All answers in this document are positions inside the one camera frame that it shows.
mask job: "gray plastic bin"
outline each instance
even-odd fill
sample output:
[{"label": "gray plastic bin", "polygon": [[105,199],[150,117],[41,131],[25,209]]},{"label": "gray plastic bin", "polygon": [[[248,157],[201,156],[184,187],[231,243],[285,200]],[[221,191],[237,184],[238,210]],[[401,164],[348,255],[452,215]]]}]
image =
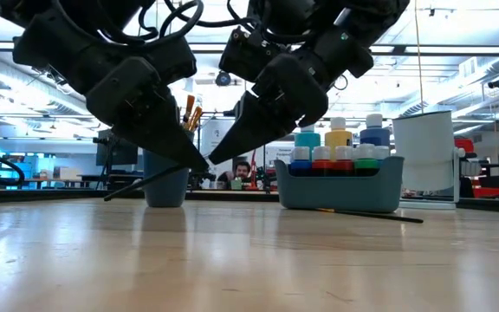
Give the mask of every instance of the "gray plastic bin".
[{"label": "gray plastic bin", "polygon": [[275,169],[286,208],[390,213],[399,206],[404,158],[385,159],[372,177],[294,177],[281,160]]}]

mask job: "ceiling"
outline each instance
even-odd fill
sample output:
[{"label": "ceiling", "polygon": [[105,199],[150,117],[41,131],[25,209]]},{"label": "ceiling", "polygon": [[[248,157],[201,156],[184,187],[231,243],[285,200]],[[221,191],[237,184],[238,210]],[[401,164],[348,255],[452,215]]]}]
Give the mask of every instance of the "ceiling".
[{"label": "ceiling", "polygon": [[[240,14],[247,9],[247,0],[233,0],[235,10]],[[204,20],[225,20],[230,15],[225,7],[225,0],[205,0]],[[382,44],[417,44],[415,14],[419,28],[419,41],[422,45],[499,45],[499,0],[419,0],[417,11],[413,4],[400,18],[396,25],[388,30],[378,41]],[[158,1],[146,15],[148,25],[160,25],[170,14],[169,10]],[[176,20],[172,31],[182,27],[183,22]],[[135,19],[126,27],[125,32],[137,35],[139,26]],[[187,36],[192,43],[225,43],[231,29],[205,29],[196,27]],[[22,30],[16,25],[0,18],[0,42],[10,41],[19,36]],[[212,83],[217,74],[219,54],[198,54],[198,73],[193,80],[180,81],[172,86],[174,94],[182,103],[186,91],[199,95],[205,111],[224,111],[231,109],[237,99],[250,84],[240,83],[237,86],[220,88]],[[489,79],[499,77],[499,73],[476,75],[468,80],[460,75],[460,64],[470,60],[471,56],[428,56],[419,59],[416,56],[376,56],[375,66],[364,77],[356,80],[347,75],[348,85],[344,91],[331,90],[330,107],[327,116],[345,116],[347,118],[364,118],[367,114],[379,112],[387,117],[416,113],[421,102],[420,79],[423,77],[423,102],[427,110],[451,109],[462,112],[465,108],[476,107],[465,114],[457,114],[461,119],[487,119],[499,114],[499,90],[487,90],[483,84]],[[483,72],[498,58],[479,58],[476,69]],[[17,127],[41,128],[52,131],[55,123],[63,122],[63,126],[73,125],[82,136],[88,131],[98,129],[97,120],[86,119],[88,114],[84,99],[71,89],[57,89],[51,79],[40,76],[31,68],[16,65],[10,52],[0,52],[0,112],[7,114],[45,114],[46,117],[34,118],[0,118],[0,124]],[[12,78],[16,84],[6,81]],[[339,88],[345,86],[339,80]],[[49,97],[32,96],[32,94],[49,94]],[[47,115],[63,116],[80,115],[80,119],[48,118]],[[455,123],[459,131],[470,127],[470,123]]]}]

